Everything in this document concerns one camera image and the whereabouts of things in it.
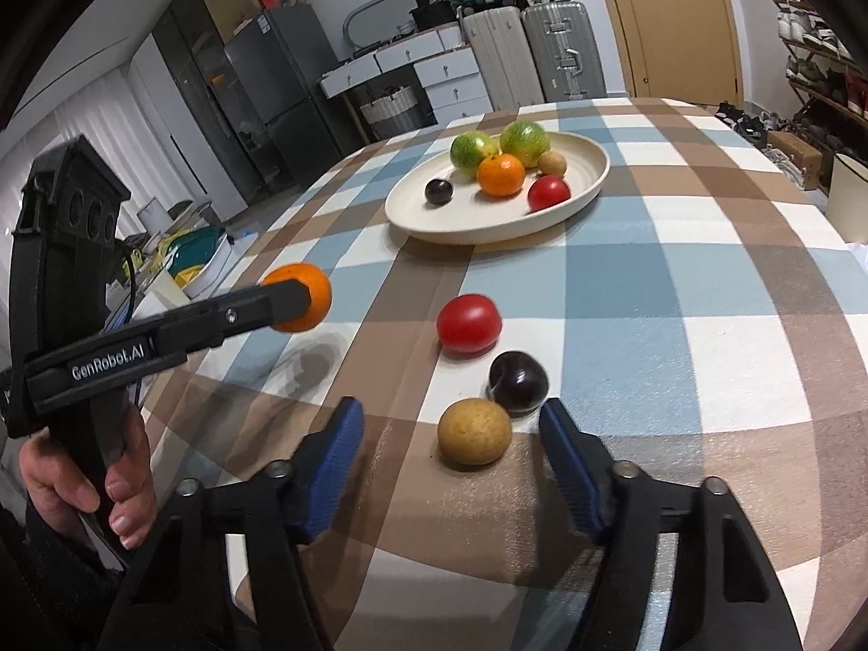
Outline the orange tangerine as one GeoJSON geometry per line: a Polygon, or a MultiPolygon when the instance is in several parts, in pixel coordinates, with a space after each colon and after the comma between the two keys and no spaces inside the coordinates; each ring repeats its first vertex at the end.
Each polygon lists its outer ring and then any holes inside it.
{"type": "Polygon", "coordinates": [[[263,276],[260,285],[278,284],[286,280],[297,280],[308,288],[309,306],[303,315],[294,317],[291,321],[275,323],[273,329],[284,334],[299,334],[321,325],[333,304],[333,287],[328,275],[310,263],[289,263],[263,276]]]}
{"type": "Polygon", "coordinates": [[[495,199],[517,195],[524,188],[525,168],[521,160],[508,153],[487,157],[475,172],[481,191],[495,199]]]}

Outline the dark purple plum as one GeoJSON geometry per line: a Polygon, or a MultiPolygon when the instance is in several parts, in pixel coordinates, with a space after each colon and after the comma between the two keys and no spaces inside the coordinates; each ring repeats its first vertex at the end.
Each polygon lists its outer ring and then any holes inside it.
{"type": "Polygon", "coordinates": [[[453,199],[453,185],[442,178],[434,178],[425,185],[425,200],[428,205],[442,207],[453,199]]]}

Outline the red tomato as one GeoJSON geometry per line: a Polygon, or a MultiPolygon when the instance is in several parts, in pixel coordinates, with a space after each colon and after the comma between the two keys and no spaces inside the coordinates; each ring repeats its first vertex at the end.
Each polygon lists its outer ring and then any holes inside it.
{"type": "Polygon", "coordinates": [[[544,175],[537,178],[534,184],[529,187],[527,195],[528,207],[533,212],[560,205],[570,198],[570,185],[556,175],[544,175]]]}
{"type": "Polygon", "coordinates": [[[477,354],[492,348],[502,334],[502,316],[483,294],[463,294],[450,300],[436,320],[438,339],[457,354],[477,354]]]}

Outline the plaid tablecloth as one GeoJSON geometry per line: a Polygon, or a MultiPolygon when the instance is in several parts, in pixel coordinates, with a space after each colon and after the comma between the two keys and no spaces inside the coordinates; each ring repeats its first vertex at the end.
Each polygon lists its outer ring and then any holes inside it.
{"type": "Polygon", "coordinates": [[[157,491],[244,479],[343,397],[366,414],[355,479],[304,554],[341,649],[561,649],[597,553],[572,533],[534,417],[478,472],[437,423],[488,358],[440,350],[453,297],[490,297],[500,347],[531,354],[578,426],[664,481],[719,476],[748,513],[803,643],[830,648],[866,597],[866,276],[820,210],[705,110],[674,100],[544,104],[528,117],[612,162],[581,215],[490,247],[388,225],[400,178],[461,125],[378,143],[300,195],[227,278],[309,261],[315,331],[237,336],[145,399],[157,491]]]}

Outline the grey refrigerator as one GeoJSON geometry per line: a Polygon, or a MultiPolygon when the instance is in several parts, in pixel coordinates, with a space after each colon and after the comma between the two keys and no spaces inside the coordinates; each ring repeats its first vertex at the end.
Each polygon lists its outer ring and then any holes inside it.
{"type": "Polygon", "coordinates": [[[362,147],[346,103],[321,87],[339,60],[312,6],[263,10],[225,54],[294,184],[309,187],[362,147]]]}

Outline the red tomato on table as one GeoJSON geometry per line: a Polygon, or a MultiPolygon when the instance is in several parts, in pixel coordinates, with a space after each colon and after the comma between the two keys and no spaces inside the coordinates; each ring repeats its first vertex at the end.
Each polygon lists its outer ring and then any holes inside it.
{"type": "Polygon", "coordinates": [[[457,354],[477,354],[492,348],[502,334],[502,316],[483,294],[463,294],[450,300],[436,320],[438,339],[457,354]]]}

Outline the cream round plate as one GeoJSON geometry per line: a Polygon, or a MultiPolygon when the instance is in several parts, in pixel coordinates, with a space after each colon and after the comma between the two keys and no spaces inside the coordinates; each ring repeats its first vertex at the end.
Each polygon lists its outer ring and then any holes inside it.
{"type": "Polygon", "coordinates": [[[547,209],[534,210],[521,190],[496,200],[478,182],[455,168],[449,153],[424,157],[404,174],[387,195],[384,212],[394,228],[432,244],[471,245],[516,240],[552,228],[584,210],[602,191],[610,157],[596,141],[570,132],[552,132],[552,149],[566,160],[565,184],[571,197],[547,209]],[[452,200],[440,207],[428,203],[425,185],[445,180],[452,200]]]}

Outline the green lime left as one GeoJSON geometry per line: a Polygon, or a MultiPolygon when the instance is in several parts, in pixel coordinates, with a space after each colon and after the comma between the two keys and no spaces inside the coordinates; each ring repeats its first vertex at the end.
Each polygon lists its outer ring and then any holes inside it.
{"type": "Polygon", "coordinates": [[[450,146],[450,160],[457,170],[469,178],[477,174],[478,166],[490,157],[497,156],[500,147],[497,141],[485,132],[478,130],[464,132],[453,138],[450,146]]]}

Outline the green lime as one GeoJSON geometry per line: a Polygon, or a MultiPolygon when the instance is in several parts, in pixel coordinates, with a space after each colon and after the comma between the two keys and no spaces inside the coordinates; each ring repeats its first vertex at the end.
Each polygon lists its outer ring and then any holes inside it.
{"type": "Polygon", "coordinates": [[[500,147],[497,141],[485,132],[478,130],[464,132],[453,138],[450,146],[450,160],[457,170],[469,178],[477,174],[478,166],[490,157],[497,156],[500,147]]]}
{"type": "Polygon", "coordinates": [[[515,120],[500,132],[500,150],[515,156],[525,168],[535,168],[550,150],[550,139],[543,126],[532,120],[515,120]]]}

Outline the orange tangerine on plate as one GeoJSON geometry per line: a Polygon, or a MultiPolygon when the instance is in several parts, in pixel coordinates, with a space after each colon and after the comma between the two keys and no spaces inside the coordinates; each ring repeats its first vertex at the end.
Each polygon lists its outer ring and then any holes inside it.
{"type": "Polygon", "coordinates": [[[475,172],[481,191],[495,199],[517,195],[524,188],[525,168],[521,160],[508,153],[487,157],[475,172]]]}

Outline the small brown kiwi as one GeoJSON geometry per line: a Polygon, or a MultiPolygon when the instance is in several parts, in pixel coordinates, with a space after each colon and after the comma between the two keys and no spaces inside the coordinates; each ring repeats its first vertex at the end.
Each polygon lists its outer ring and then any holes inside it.
{"type": "Polygon", "coordinates": [[[543,155],[537,160],[537,169],[542,175],[552,175],[562,178],[568,169],[568,162],[564,155],[557,151],[544,151],[543,155]]]}

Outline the cardboard box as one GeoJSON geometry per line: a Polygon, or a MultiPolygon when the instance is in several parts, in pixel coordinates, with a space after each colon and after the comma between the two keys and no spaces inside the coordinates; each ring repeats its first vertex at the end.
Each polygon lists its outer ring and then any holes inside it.
{"type": "Polygon", "coordinates": [[[787,131],[769,131],[765,155],[802,190],[820,188],[822,153],[787,131]]]}

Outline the beige suitcase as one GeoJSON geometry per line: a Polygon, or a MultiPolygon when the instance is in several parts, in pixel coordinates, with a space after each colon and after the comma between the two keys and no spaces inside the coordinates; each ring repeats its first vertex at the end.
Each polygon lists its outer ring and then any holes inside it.
{"type": "Polygon", "coordinates": [[[494,109],[546,101],[518,8],[505,6],[463,16],[462,29],[494,109]]]}

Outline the grey suitcase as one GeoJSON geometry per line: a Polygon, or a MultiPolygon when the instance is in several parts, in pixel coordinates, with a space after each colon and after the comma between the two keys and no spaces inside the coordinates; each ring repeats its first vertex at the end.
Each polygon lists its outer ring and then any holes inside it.
{"type": "Polygon", "coordinates": [[[522,25],[549,103],[605,97],[602,62],[584,4],[533,4],[522,12],[522,25]]]}

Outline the wooden shoe rack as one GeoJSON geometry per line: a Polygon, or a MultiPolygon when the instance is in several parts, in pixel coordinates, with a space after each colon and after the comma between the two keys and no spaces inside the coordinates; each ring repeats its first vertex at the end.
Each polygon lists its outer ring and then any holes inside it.
{"type": "Polygon", "coordinates": [[[789,52],[786,78],[799,99],[818,100],[866,124],[866,68],[808,0],[769,0],[789,52]]]}

